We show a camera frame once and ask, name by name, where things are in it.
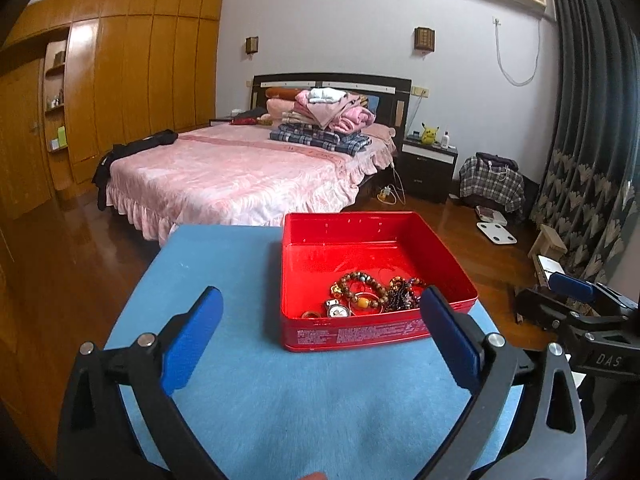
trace blue gripper pad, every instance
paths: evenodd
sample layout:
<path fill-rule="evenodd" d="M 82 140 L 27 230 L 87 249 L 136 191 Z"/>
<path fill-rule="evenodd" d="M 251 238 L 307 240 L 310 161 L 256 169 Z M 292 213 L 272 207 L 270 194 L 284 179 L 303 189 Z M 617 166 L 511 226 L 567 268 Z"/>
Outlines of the blue gripper pad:
<path fill-rule="evenodd" d="M 420 297 L 420 314 L 451 375 L 471 394 L 480 387 L 482 357 L 454 318 L 454 311 L 435 286 Z"/>
<path fill-rule="evenodd" d="M 556 294 L 562 294 L 583 303 L 592 303 L 594 300 L 595 294 L 591 283 L 572 278 L 562 272 L 554 272 L 547 281 L 549 289 Z"/>
<path fill-rule="evenodd" d="M 222 319 L 220 291 L 208 287 L 195 305 L 196 309 L 162 357 L 160 383 L 170 396 L 184 388 L 195 370 L 211 336 Z"/>

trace jewelry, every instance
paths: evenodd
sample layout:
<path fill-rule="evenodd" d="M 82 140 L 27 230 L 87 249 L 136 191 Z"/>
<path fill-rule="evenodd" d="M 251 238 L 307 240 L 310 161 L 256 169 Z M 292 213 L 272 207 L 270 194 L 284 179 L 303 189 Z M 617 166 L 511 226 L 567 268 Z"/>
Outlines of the jewelry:
<path fill-rule="evenodd" d="M 316 317 L 322 317 L 322 315 L 319 312 L 315 312 L 313 310 L 307 310 L 302 316 L 300 316 L 302 319 L 309 319 L 309 318 L 316 318 Z"/>
<path fill-rule="evenodd" d="M 428 284 L 418 278 L 405 280 L 401 276 L 394 277 L 389 283 L 389 301 L 386 311 L 396 312 L 398 310 L 418 308 L 420 296 L 416 297 L 413 290 L 414 286 L 425 288 Z"/>
<path fill-rule="evenodd" d="M 348 272 L 343 277 L 340 278 L 337 282 L 335 282 L 331 286 L 331 295 L 335 299 L 343 298 L 348 303 L 358 303 L 358 298 L 355 293 L 351 292 L 349 288 L 349 282 L 357 281 L 363 283 L 364 285 L 369 285 L 373 288 L 377 294 L 375 294 L 375 300 L 369 300 L 366 306 L 361 306 L 361 308 L 378 308 L 379 306 L 384 306 L 384 304 L 388 301 L 388 296 L 386 294 L 386 288 L 380 285 L 374 278 L 369 276 L 366 272 L 360 272 L 359 270 L 356 272 Z"/>
<path fill-rule="evenodd" d="M 329 317 L 349 317 L 351 315 L 351 310 L 349 310 L 344 305 L 338 304 L 332 306 L 327 311 L 327 314 L 329 315 Z"/>
<path fill-rule="evenodd" d="M 356 292 L 354 294 L 354 296 L 357 298 L 355 305 L 358 308 L 380 308 L 380 312 L 378 314 L 382 313 L 382 305 L 380 305 L 378 303 L 378 300 L 380 299 L 379 297 L 377 297 L 373 292 Z M 373 298 L 373 300 L 370 300 L 369 298 L 365 298 L 365 296 L 370 296 Z"/>

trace bed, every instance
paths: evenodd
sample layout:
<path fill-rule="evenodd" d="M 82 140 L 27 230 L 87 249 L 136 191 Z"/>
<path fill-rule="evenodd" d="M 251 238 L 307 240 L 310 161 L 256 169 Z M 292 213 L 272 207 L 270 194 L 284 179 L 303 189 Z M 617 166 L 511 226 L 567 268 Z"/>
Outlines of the bed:
<path fill-rule="evenodd" d="M 252 107 L 264 106 L 273 86 L 332 86 L 377 95 L 376 123 L 404 131 L 410 80 L 335 73 L 256 76 Z M 279 226 L 289 212 L 338 212 L 353 204 L 359 193 L 369 192 L 369 179 L 391 164 L 401 140 L 372 137 L 352 157 L 270 140 L 270 130 L 221 123 L 116 160 L 107 204 L 161 245 L 181 224 Z"/>

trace plaid bag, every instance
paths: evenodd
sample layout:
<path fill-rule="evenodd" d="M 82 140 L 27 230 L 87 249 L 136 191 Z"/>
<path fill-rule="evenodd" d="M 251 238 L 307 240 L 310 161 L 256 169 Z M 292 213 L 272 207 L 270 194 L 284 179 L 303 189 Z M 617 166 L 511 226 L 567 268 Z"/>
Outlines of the plaid bag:
<path fill-rule="evenodd" d="M 301 124 L 281 124 L 277 130 L 273 130 L 269 134 L 271 140 L 295 142 L 297 144 L 304 144 L 305 146 L 322 148 L 329 152 L 346 153 L 351 156 L 355 156 L 356 153 L 363 151 L 371 144 L 371 139 L 360 133 L 344 136 L 340 138 L 340 142 L 335 142 L 334 136 L 339 137 L 339 134 L 316 128 L 303 127 Z"/>
<path fill-rule="evenodd" d="M 460 198 L 471 195 L 491 199 L 511 213 L 522 209 L 524 180 L 508 167 L 495 168 L 481 157 L 470 156 L 460 168 Z"/>

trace power outlet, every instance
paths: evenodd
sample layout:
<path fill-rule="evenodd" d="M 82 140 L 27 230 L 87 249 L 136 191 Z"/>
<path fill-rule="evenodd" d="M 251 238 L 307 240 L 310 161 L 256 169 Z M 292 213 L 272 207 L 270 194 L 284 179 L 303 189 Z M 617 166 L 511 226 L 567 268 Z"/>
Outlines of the power outlet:
<path fill-rule="evenodd" d="M 429 97 L 429 89 L 422 88 L 421 86 L 412 86 L 411 95 L 415 95 L 416 97 Z"/>

